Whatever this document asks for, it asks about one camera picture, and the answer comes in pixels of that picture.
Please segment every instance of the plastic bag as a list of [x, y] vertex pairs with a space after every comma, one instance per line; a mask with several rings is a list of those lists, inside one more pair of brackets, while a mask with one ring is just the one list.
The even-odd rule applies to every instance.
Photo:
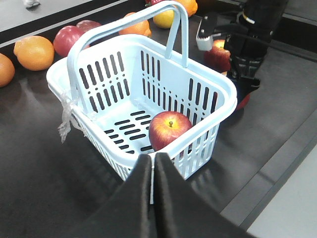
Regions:
[[37, 6], [41, 3], [39, 0], [23, 0], [23, 4], [26, 8], [31, 8], [33, 6]]
[[69, 100], [66, 93], [63, 93], [61, 96], [61, 104], [63, 106], [63, 112], [61, 115], [62, 123], [59, 125], [58, 132], [61, 137], [61, 142], [64, 143], [66, 140], [67, 134], [71, 130], [70, 123], [78, 130], [81, 130], [84, 133], [84, 136], [87, 135], [87, 132], [84, 128], [81, 128], [77, 122], [77, 120], [72, 115], [72, 106], [74, 103]]

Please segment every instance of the basket handle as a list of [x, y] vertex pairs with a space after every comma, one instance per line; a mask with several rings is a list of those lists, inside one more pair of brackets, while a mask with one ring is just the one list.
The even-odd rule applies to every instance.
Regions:
[[116, 33], [126, 27], [132, 26], [138, 22], [150, 19], [155, 15], [164, 12], [166, 10], [174, 11], [174, 20], [170, 29], [170, 33], [168, 36], [168, 40], [166, 43], [166, 51], [165, 57], [167, 59], [171, 58], [172, 50], [174, 46], [174, 42], [176, 39], [176, 34], [179, 27], [179, 22], [181, 20], [181, 37], [182, 37], [182, 66], [188, 66], [188, 15], [186, 9], [182, 4], [167, 0], [159, 2], [151, 7], [145, 8], [141, 11], [136, 12], [130, 16], [121, 18], [117, 21], [111, 22], [109, 24], [91, 29], [90, 31], [83, 34], [78, 41], [71, 48], [68, 56], [67, 56], [67, 70], [68, 76], [70, 80], [70, 88], [71, 88], [71, 96], [72, 99], [78, 98], [78, 96], [82, 97], [82, 95], [78, 95], [78, 91], [76, 90], [76, 80], [80, 79], [79, 70], [77, 69], [77, 61], [80, 52], [90, 43], [108, 36], [110, 34]]

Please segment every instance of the red fruit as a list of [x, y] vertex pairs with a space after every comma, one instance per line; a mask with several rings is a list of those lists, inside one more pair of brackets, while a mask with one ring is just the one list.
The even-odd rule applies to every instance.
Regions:
[[181, 113], [166, 111], [157, 114], [150, 122], [149, 139], [158, 151], [192, 128], [189, 119]]
[[145, 6], [153, 6], [161, 1], [164, 1], [164, 0], [145, 0]]
[[249, 100], [250, 100], [250, 94], [244, 97], [244, 99], [237, 105], [235, 111], [244, 108], [248, 104]]
[[70, 48], [84, 34], [84, 31], [76, 26], [65, 26], [56, 34], [53, 45], [55, 51], [62, 57], [66, 57]]
[[222, 73], [229, 71], [230, 51], [224, 49], [224, 40], [215, 40], [210, 51], [204, 53], [204, 63], [209, 68]]
[[87, 32], [91, 29], [101, 26], [99, 22], [91, 20], [82, 20], [76, 24], [76, 26], [81, 29], [83, 32]]

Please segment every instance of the apple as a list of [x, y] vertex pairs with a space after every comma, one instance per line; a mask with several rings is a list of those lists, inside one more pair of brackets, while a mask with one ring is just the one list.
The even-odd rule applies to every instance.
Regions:
[[151, 120], [149, 125], [151, 146], [158, 151], [192, 127], [189, 119], [179, 112], [161, 112]]
[[101, 26], [99, 22], [91, 20], [82, 20], [76, 24], [76, 26], [81, 29], [83, 32], [87, 32], [91, 29]]
[[250, 94], [244, 97], [244, 99], [237, 105], [235, 111], [243, 109], [249, 102], [250, 100]]
[[212, 49], [204, 53], [204, 64], [213, 70], [222, 73], [231, 68], [230, 51], [224, 49], [225, 40], [215, 40]]
[[62, 57], [66, 57], [75, 42], [84, 34], [76, 26], [64, 26], [56, 34], [53, 45], [55, 51]]
[[145, 6], [146, 7], [153, 6], [161, 1], [163, 1], [163, 0], [145, 0]]

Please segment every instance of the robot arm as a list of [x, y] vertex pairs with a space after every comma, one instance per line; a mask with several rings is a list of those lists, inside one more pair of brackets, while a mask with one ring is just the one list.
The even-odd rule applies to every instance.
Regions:
[[247, 0], [242, 5], [243, 11], [224, 25], [217, 25], [217, 15], [213, 12], [202, 19], [196, 37], [200, 50], [211, 49], [213, 37], [226, 36], [224, 48], [231, 53], [231, 69], [227, 77], [237, 88], [238, 103], [260, 86], [260, 80], [255, 75], [264, 60], [268, 44], [287, 2], [288, 0]]

